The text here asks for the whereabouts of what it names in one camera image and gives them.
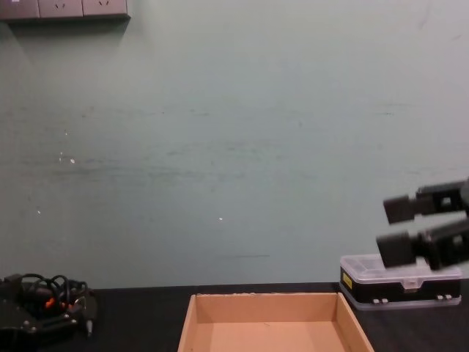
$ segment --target teal wall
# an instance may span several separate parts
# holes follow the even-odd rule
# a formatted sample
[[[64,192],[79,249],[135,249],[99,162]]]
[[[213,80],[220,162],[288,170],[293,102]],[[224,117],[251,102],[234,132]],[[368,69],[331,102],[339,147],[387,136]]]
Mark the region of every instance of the teal wall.
[[[468,10],[139,0],[129,23],[0,25],[0,276],[337,280],[391,231],[384,198],[469,175]]]

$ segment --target cardboard box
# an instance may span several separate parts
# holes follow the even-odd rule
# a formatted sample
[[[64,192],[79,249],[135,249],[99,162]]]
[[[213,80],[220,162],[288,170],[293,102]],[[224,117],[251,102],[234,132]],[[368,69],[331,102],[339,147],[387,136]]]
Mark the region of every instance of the cardboard box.
[[[178,352],[373,352],[341,293],[191,297]]]

